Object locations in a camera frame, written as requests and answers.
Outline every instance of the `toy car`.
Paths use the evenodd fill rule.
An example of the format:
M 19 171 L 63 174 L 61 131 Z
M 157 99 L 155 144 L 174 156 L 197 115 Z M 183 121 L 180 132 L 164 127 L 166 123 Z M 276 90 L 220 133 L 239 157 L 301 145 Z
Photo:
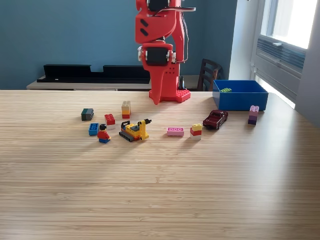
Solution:
M 219 129 L 221 125 L 227 121 L 228 112 L 221 110 L 213 110 L 210 115 L 203 121 L 203 126 L 207 128 Z

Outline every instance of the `yellow lego vehicle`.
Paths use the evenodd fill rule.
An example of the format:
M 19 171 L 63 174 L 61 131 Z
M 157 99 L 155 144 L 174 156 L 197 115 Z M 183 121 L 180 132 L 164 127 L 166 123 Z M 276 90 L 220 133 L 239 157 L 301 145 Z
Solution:
M 130 124 L 130 121 L 124 121 L 121 124 L 121 131 L 119 135 L 129 142 L 133 142 L 136 140 L 145 140 L 149 138 L 149 134 L 146 132 L 146 125 L 151 123 L 152 120 L 145 119 L 138 124 Z

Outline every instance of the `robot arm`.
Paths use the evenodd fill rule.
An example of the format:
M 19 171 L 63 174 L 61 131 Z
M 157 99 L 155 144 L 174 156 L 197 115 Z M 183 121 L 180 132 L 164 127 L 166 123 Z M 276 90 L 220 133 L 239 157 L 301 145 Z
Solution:
M 190 98 L 188 90 L 178 90 L 180 63 L 184 63 L 185 23 L 183 12 L 195 8 L 181 7 L 181 0 L 136 0 L 139 14 L 135 19 L 135 40 L 142 44 L 138 58 L 145 70 L 150 72 L 149 96 L 157 105 L 161 101 L 183 102 Z M 173 45 L 165 42 L 173 36 Z
M 140 122 L 138 122 L 138 126 L 139 126 L 139 135 L 140 135 L 140 140 L 146 140 L 149 138 L 149 134 L 146 131 L 146 125 L 150 124 L 152 122 L 152 120 L 149 119 L 145 119 L 142 120 Z

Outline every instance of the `blue plastic bin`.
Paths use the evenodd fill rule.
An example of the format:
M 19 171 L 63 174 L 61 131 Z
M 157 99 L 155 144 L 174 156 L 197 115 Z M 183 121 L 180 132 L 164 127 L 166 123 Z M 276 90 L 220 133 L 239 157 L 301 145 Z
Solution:
M 226 88 L 232 92 L 220 92 Z M 264 111 L 269 93 L 253 80 L 215 80 L 212 95 L 219 110 L 249 111 L 254 105 Z

